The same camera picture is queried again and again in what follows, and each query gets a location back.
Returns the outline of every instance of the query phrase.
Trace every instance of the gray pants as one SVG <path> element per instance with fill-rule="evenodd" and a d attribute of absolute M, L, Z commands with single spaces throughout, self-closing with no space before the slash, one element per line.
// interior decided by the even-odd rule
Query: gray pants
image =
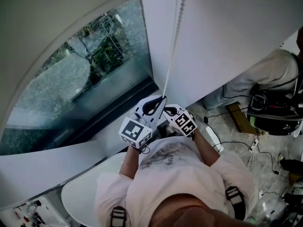
<path fill-rule="evenodd" d="M 239 98 L 228 99 L 224 97 L 239 95 L 248 96 L 250 90 L 256 84 L 259 84 L 261 89 L 266 89 L 290 81 L 297 75 L 297 63 L 293 56 L 282 49 L 275 49 L 251 68 L 238 75 L 224 86 L 206 95 L 202 99 L 203 104 L 206 110 L 229 105 L 238 101 Z M 272 90 L 291 91 L 294 89 L 294 86 L 295 81 L 281 87 L 273 88 Z"/>

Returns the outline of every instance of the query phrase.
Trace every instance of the black cable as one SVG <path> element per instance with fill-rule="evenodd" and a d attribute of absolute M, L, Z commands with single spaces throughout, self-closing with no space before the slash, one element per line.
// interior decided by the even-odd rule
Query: black cable
<path fill-rule="evenodd" d="M 141 153 L 142 153 L 142 154 L 148 154 L 148 153 L 150 153 L 150 151 L 151 151 L 151 149 L 148 148 L 148 147 L 146 146 L 146 147 L 144 148 L 144 151 L 141 151 Z"/>
<path fill-rule="evenodd" d="M 278 171 L 274 171 L 274 161 L 273 161 L 272 154 L 270 152 L 268 152 L 268 151 L 260 151 L 259 146 L 257 146 L 257 148 L 258 148 L 258 152 L 259 153 L 269 154 L 270 155 L 270 158 L 271 158 L 271 170 L 273 171 L 274 174 L 279 175 Z"/>
<path fill-rule="evenodd" d="M 284 178 L 286 178 L 286 179 L 289 179 L 287 176 L 281 175 L 279 171 L 274 171 L 273 156 L 271 155 L 270 152 L 268 152 L 268 151 L 260 151 L 258 145 L 257 145 L 257 148 L 258 148 L 259 153 L 264 153 L 264 154 L 269 154 L 269 155 L 270 155 L 270 158 L 271 158 L 271 170 L 272 170 L 272 172 L 273 172 L 274 174 L 276 174 L 276 175 L 278 175 L 278 176 L 281 176 L 281 177 L 284 177 Z"/>
<path fill-rule="evenodd" d="M 279 194 L 279 193 L 276 193 L 276 192 L 264 192 L 264 193 L 261 194 L 261 196 L 263 196 L 265 193 L 268 193 L 268 194 L 274 193 L 275 195 L 277 195 L 277 196 L 279 196 L 280 198 L 282 198 L 282 195 Z"/>
<path fill-rule="evenodd" d="M 240 96 L 243 96 L 243 97 L 253 97 L 253 98 L 256 99 L 258 102 L 260 102 L 260 100 L 258 100 L 258 99 L 257 99 L 255 96 L 253 96 L 253 95 L 238 95 L 238 96 L 226 97 L 226 96 L 224 96 L 224 86 L 225 86 L 225 85 L 222 86 L 222 97 L 224 97 L 224 98 L 233 99 L 233 98 L 237 98 L 237 97 L 240 97 Z"/>
<path fill-rule="evenodd" d="M 248 147 L 249 150 L 252 150 L 251 147 L 250 147 L 248 144 L 246 144 L 246 143 L 244 143 L 244 142 L 241 142 L 241 141 L 224 141 L 224 142 L 222 142 L 222 143 L 220 143 L 220 144 L 223 144 L 223 143 L 241 143 L 241 144 L 246 145 L 246 146 Z"/>
<path fill-rule="evenodd" d="M 281 87 L 281 86 L 284 86 L 284 85 L 286 85 L 286 84 L 288 84 L 288 83 L 291 83 L 291 82 L 295 81 L 295 80 L 301 75 L 302 72 L 303 72 L 303 70 L 302 70 L 294 79 L 291 79 L 291 80 L 289 80 L 289 81 L 287 81 L 287 82 L 285 82 L 285 83 L 282 83 L 282 84 L 280 84 L 280 85 L 276 85 L 276 86 L 273 86 L 273 87 L 265 88 L 264 90 L 272 89 L 272 88 L 277 88 L 277 87 Z"/>
<path fill-rule="evenodd" d="M 233 99 L 233 98 L 240 97 L 240 96 L 243 96 L 243 97 L 250 97 L 250 96 L 252 96 L 252 95 L 238 95 L 238 96 L 226 97 L 226 96 L 224 96 L 224 86 L 225 85 L 222 86 L 222 97 L 224 97 L 224 98 Z"/>
<path fill-rule="evenodd" d="M 208 119 L 207 119 L 206 117 L 204 117 L 204 122 L 205 122 L 205 124 L 206 124 L 209 128 L 212 129 L 212 131 L 214 132 L 214 134 L 216 135 L 216 137 L 218 138 L 218 140 L 219 140 L 219 142 L 220 142 L 219 144 L 215 144 L 215 145 L 213 146 L 213 148 L 214 148 L 214 147 L 217 146 L 217 145 L 221 145 L 221 146 L 220 146 L 220 149 L 218 149 L 217 152 L 219 152 L 219 151 L 222 149 L 222 144 L 223 144 L 223 143 L 241 143 L 241 144 L 246 145 L 246 146 L 248 147 L 248 149 L 252 150 L 251 147 L 250 147 L 248 144 L 244 143 L 244 142 L 240 142 L 240 141 L 224 141 L 224 142 L 221 142 L 220 137 L 216 134 L 216 132 L 214 131 L 214 129 L 208 124 Z"/>
<path fill-rule="evenodd" d="M 237 110 L 235 110 L 235 111 L 226 112 L 226 113 L 229 114 L 229 113 L 233 113 L 233 112 L 240 111 L 240 110 L 247 109 L 247 108 L 248 108 L 248 107 L 239 108 L 239 109 L 237 109 Z M 220 115 L 222 115 L 222 114 L 226 114 L 226 113 L 221 113 L 221 114 L 218 114 L 218 115 L 212 115 L 212 116 L 207 117 L 207 119 L 209 119 L 209 118 L 211 118 L 211 117 L 218 117 L 218 116 L 220 116 Z"/>

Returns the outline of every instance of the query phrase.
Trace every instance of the electrical wire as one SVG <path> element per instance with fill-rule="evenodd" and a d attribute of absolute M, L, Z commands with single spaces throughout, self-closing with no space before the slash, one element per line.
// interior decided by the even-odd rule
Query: electrical wire
<path fill-rule="evenodd" d="M 237 109 L 237 110 L 235 110 L 235 111 L 226 112 L 226 113 L 229 114 L 229 113 L 233 113 L 233 112 L 240 111 L 240 110 L 247 109 L 247 108 L 248 108 L 248 107 L 239 108 L 239 109 Z M 218 117 L 218 116 L 221 116 L 221 115 L 226 114 L 226 113 L 221 113 L 221 114 L 218 114 L 218 115 L 211 115 L 211 116 L 207 117 L 207 119 L 209 119 L 209 118 L 211 118 L 211 117 Z"/>
<path fill-rule="evenodd" d="M 254 99 L 256 99 L 257 101 L 260 102 L 260 100 L 258 100 L 258 99 L 257 99 L 255 96 L 253 96 L 253 95 L 237 95 L 237 96 L 226 97 L 226 96 L 224 96 L 224 86 L 225 86 L 225 85 L 222 86 L 222 97 L 224 97 L 224 98 L 233 99 L 233 98 L 237 98 L 237 97 L 243 96 L 243 97 L 252 97 L 252 98 L 254 98 Z"/>
<path fill-rule="evenodd" d="M 280 85 L 276 85 L 276 86 L 273 86 L 273 87 L 268 87 L 268 88 L 265 88 L 264 90 L 273 89 L 273 88 L 277 88 L 277 87 L 281 87 L 281 86 L 284 86 L 284 85 L 286 85 L 286 84 L 288 84 L 288 83 L 291 83 L 291 82 L 295 81 L 295 80 L 302 74 L 302 72 L 303 72 L 303 70 L 302 70 L 295 78 L 293 78 L 293 79 L 291 79 L 291 80 L 289 80 L 289 81 L 287 81 L 287 82 L 285 82 L 285 83 L 282 83 L 282 84 L 280 84 Z"/>
<path fill-rule="evenodd" d="M 274 171 L 274 162 L 273 162 L 273 156 L 270 152 L 268 151 L 260 151 L 259 146 L 257 146 L 258 152 L 262 153 L 262 154 L 269 154 L 270 155 L 270 159 L 271 159 L 271 170 L 274 174 L 279 175 L 278 171 Z"/>
<path fill-rule="evenodd" d="M 275 171 L 275 170 L 274 170 L 273 156 L 272 156 L 272 154 L 271 154 L 270 152 L 268 152 L 268 151 L 260 151 L 260 149 L 259 149 L 259 144 L 257 145 L 257 149 L 258 149 L 258 152 L 259 152 L 259 153 L 262 153 L 262 154 L 269 154 L 269 155 L 270 155 L 270 158 L 271 158 L 271 170 L 272 170 L 272 172 L 273 172 L 274 174 L 276 174 L 276 175 L 278 175 L 278 176 L 281 176 L 281 177 L 284 177 L 284 178 L 286 178 L 286 179 L 289 179 L 287 176 L 283 176 L 282 174 L 280 174 L 279 171 Z"/>
<path fill-rule="evenodd" d="M 267 220 L 267 218 L 268 218 L 270 215 L 272 215 L 273 213 L 275 213 L 276 216 L 279 218 L 278 214 L 273 210 L 273 211 L 270 212 L 270 214 L 268 214 L 268 215 L 264 218 L 264 220 L 261 222 L 261 224 L 263 224 L 263 223 Z"/>
<path fill-rule="evenodd" d="M 147 146 L 144 148 L 144 151 L 141 151 L 142 154 L 146 155 L 148 153 L 150 153 L 151 149 L 148 148 Z"/>
<path fill-rule="evenodd" d="M 224 143 L 241 143 L 241 144 L 246 145 L 246 146 L 248 147 L 249 150 L 252 150 L 251 147 L 250 147 L 248 144 L 246 144 L 246 143 L 244 143 L 244 142 L 241 142 L 241 141 L 223 141 L 223 142 L 221 142 L 221 143 L 219 143 L 219 144 L 224 144 Z"/>
<path fill-rule="evenodd" d="M 261 196 L 263 196 L 265 193 L 267 193 L 267 194 L 272 194 L 272 193 L 274 193 L 275 195 L 277 195 L 277 196 L 279 196 L 280 198 L 282 198 L 282 195 L 279 194 L 279 193 L 276 193 L 276 192 L 264 192 L 264 193 L 261 194 Z"/>

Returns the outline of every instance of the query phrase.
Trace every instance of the backpack strap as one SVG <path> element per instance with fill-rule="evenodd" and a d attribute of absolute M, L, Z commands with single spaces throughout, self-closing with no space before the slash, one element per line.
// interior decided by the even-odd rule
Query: backpack strap
<path fill-rule="evenodd" d="M 237 187 L 229 187 L 225 191 L 226 198 L 231 202 L 235 212 L 235 219 L 244 220 L 246 214 L 246 206 L 243 194 Z"/>

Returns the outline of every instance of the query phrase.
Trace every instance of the glass window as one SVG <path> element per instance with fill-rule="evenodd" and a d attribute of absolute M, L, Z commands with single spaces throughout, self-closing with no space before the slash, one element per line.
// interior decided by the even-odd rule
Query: glass window
<path fill-rule="evenodd" d="M 151 71 L 141 0 L 131 0 L 80 29 L 42 65 L 12 110 L 0 155 L 58 147 Z"/>

